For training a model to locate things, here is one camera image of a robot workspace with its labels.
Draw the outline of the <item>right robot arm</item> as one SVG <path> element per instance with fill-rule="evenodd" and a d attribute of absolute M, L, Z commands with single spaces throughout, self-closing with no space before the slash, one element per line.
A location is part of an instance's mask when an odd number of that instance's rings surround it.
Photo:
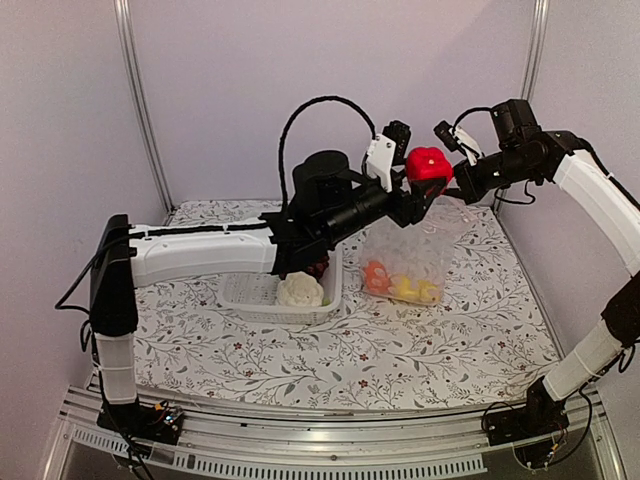
<path fill-rule="evenodd" d="M 598 157 L 592 144 L 569 130 L 540 126 L 528 101 L 509 99 L 481 112 L 490 117 L 498 150 L 485 153 L 462 127 L 470 108 L 434 131 L 464 158 L 454 168 L 456 194 L 468 204 L 518 183 L 547 183 L 572 200 L 600 236 L 605 257 L 616 259 L 624 285 L 604 306 L 593 328 L 526 394 L 517 427 L 537 436 L 552 424 L 565 400 L 601 377 L 639 345 L 639 203 Z"/>

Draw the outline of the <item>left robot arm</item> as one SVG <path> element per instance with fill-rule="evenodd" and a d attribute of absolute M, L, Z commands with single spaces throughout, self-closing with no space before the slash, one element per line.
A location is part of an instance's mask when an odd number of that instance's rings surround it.
<path fill-rule="evenodd" d="M 269 274 L 282 280 L 273 307 L 278 320 L 313 322 L 338 299 L 323 289 L 331 252 L 381 218 L 401 227 L 419 223 L 452 180 L 440 150 L 410 148 L 409 139 L 399 121 L 372 130 L 359 170 L 337 150 L 310 155 L 281 172 L 281 207 L 255 220 L 169 228 L 111 217 L 81 272 L 90 283 L 85 313 L 111 419 L 128 434 L 149 423 L 135 385 L 137 288 L 209 274 Z"/>

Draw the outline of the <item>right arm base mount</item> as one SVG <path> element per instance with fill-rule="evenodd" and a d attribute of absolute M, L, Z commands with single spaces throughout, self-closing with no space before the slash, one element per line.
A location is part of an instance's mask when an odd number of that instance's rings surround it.
<path fill-rule="evenodd" d="M 491 446 L 518 442 L 560 432 L 569 426 L 563 402 L 531 396 L 524 406 L 507 405 L 506 410 L 486 410 L 481 428 Z"/>

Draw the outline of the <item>white plastic basket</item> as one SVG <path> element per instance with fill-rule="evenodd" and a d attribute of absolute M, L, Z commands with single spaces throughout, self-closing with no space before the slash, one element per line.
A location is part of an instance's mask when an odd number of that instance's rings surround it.
<path fill-rule="evenodd" d="M 321 279 L 301 272 L 281 280 L 269 274 L 221 277 L 219 303 L 247 322 L 317 325 L 341 304 L 343 255 L 332 252 Z"/>

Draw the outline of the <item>dark purple toy grapes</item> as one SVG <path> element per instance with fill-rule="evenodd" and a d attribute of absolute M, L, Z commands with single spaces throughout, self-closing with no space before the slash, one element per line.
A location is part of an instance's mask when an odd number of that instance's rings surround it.
<path fill-rule="evenodd" d="M 306 269 L 305 272 L 314 277 L 316 280 L 320 280 L 324 273 L 326 272 L 326 270 L 329 267 L 329 257 L 325 256 L 323 258 L 321 258 L 319 261 L 309 265 Z"/>

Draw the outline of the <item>clear zip top bag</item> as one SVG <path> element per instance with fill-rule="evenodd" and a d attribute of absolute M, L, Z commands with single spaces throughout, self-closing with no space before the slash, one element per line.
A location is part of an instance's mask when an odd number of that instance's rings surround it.
<path fill-rule="evenodd" d="M 364 287 L 363 269 L 369 261 L 378 261 L 386 267 L 390 281 L 394 275 L 405 275 L 417 291 L 418 281 L 426 280 L 440 286 L 442 298 L 454 245 L 475 222 L 476 216 L 463 202 L 445 197 L 436 199 L 416 225 L 401 228 L 388 218 L 378 220 L 367 231 L 361 250 L 363 290 L 370 295 L 422 305 L 416 299 L 405 301 L 396 297 L 392 283 L 388 294 L 369 293 Z"/>

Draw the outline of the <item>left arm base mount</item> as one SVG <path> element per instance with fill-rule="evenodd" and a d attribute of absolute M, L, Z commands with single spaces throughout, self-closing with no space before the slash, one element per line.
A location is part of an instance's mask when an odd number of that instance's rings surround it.
<path fill-rule="evenodd" d="M 128 404 L 103 401 L 97 425 L 121 436 L 177 445 L 184 422 L 184 411 L 162 401 L 154 406 L 143 405 L 138 399 Z"/>

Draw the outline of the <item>white toy cauliflower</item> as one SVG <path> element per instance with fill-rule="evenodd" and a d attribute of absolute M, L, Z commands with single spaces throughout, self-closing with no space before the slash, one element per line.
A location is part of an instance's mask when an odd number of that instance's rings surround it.
<path fill-rule="evenodd" d="M 314 277 L 296 272 L 278 283 L 275 302 L 287 307 L 320 307 L 323 299 L 322 285 Z"/>

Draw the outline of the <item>red toy bell pepper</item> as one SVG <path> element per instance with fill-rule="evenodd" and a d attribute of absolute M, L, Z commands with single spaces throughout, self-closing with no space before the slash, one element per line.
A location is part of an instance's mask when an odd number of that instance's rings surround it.
<path fill-rule="evenodd" d="M 416 147 L 407 157 L 406 175 L 410 183 L 443 179 L 448 185 L 453 178 L 453 167 L 444 153 L 436 147 Z"/>

